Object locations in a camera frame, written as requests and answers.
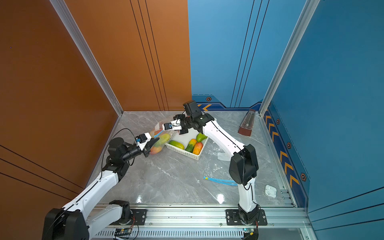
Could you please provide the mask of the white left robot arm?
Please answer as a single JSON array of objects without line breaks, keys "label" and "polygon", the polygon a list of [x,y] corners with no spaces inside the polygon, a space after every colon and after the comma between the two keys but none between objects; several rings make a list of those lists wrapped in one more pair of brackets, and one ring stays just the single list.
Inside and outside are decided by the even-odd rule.
[{"label": "white left robot arm", "polygon": [[111,223],[131,219],[129,203],[114,201],[104,210],[90,216],[90,213],[104,195],[127,173],[130,160],[144,155],[148,157],[151,148],[159,141],[149,133],[135,138],[134,144],[123,138],[114,138],[108,145],[109,156],[106,165],[97,178],[77,197],[60,209],[52,209],[45,217],[44,240],[90,240]]}]

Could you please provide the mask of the clear zip-top bag blue zipper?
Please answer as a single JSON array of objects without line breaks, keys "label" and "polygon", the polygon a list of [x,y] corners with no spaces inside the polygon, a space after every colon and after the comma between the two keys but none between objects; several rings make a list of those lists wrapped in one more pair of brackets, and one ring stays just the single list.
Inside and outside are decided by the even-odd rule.
[{"label": "clear zip-top bag blue zipper", "polygon": [[166,143],[168,143],[173,135],[174,130],[164,130],[164,124],[170,122],[170,120],[163,120],[158,122],[155,127],[150,131],[152,138],[159,138],[159,140],[151,147],[151,155],[158,154]]}]

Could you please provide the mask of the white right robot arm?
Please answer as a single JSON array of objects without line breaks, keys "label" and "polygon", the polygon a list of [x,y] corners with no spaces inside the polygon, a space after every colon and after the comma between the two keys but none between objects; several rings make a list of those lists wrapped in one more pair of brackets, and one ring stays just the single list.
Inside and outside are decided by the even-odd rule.
[{"label": "white right robot arm", "polygon": [[255,200],[255,182],[259,169],[256,149],[253,145],[244,145],[227,133],[208,113],[204,113],[195,101],[184,103],[185,114],[174,116],[174,120],[165,123],[166,130],[184,132],[194,129],[212,139],[230,161],[229,174],[238,184],[239,217],[243,224],[257,222],[260,205]]}]

